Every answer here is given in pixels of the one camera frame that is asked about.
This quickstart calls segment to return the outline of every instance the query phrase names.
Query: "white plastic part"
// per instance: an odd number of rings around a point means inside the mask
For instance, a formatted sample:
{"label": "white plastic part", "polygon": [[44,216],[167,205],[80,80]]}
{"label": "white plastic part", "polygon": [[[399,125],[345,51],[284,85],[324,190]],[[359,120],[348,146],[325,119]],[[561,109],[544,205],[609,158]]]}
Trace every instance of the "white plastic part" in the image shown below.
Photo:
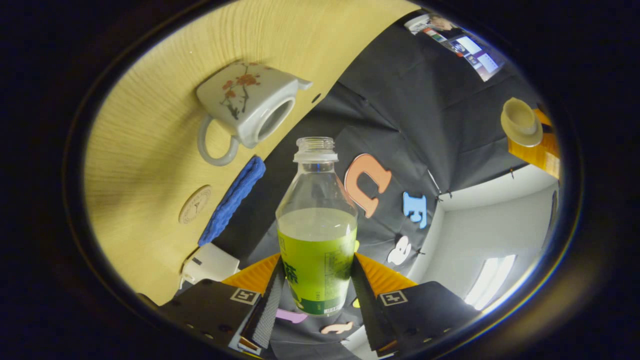
{"label": "white plastic part", "polygon": [[196,284],[202,279],[222,281],[238,271],[240,260],[222,251],[212,243],[201,246],[185,260],[181,281]]}

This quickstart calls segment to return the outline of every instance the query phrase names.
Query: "bottle label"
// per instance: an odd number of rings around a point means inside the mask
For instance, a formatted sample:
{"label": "bottle label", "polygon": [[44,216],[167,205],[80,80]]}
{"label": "bottle label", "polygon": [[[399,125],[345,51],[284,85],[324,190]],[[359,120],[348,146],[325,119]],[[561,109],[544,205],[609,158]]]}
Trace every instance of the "bottle label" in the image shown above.
{"label": "bottle label", "polygon": [[344,305],[355,252],[356,229],[328,241],[304,241],[278,230],[285,275],[296,305],[305,313],[325,315]]}

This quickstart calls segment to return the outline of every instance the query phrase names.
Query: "blue foam letter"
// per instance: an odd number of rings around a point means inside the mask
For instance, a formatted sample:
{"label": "blue foam letter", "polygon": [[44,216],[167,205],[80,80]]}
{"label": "blue foam letter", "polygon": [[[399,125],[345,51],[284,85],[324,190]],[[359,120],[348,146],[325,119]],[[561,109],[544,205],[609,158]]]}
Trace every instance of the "blue foam letter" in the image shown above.
{"label": "blue foam letter", "polygon": [[403,192],[403,211],[404,215],[408,217],[412,222],[419,222],[420,228],[424,229],[427,226],[427,197],[410,197],[409,193]]}

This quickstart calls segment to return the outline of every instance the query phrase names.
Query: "light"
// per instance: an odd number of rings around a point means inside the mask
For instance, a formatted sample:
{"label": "light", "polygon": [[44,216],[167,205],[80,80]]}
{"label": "light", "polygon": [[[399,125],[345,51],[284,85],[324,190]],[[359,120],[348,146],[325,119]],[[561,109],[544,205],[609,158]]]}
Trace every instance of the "light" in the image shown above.
{"label": "light", "polygon": [[467,294],[465,302],[476,310],[482,310],[487,306],[507,279],[515,259],[515,255],[487,259],[480,270],[480,276]]}

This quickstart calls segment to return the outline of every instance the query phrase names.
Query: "round coaster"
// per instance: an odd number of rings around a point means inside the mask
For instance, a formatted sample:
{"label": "round coaster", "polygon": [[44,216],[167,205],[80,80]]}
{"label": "round coaster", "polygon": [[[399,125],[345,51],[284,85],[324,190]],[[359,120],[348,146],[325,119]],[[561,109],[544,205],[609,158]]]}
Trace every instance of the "round coaster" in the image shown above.
{"label": "round coaster", "polygon": [[207,201],[211,197],[211,185],[205,185],[195,193],[191,194],[187,202],[184,203],[178,216],[180,224],[188,224],[195,219],[198,214],[207,205]]}

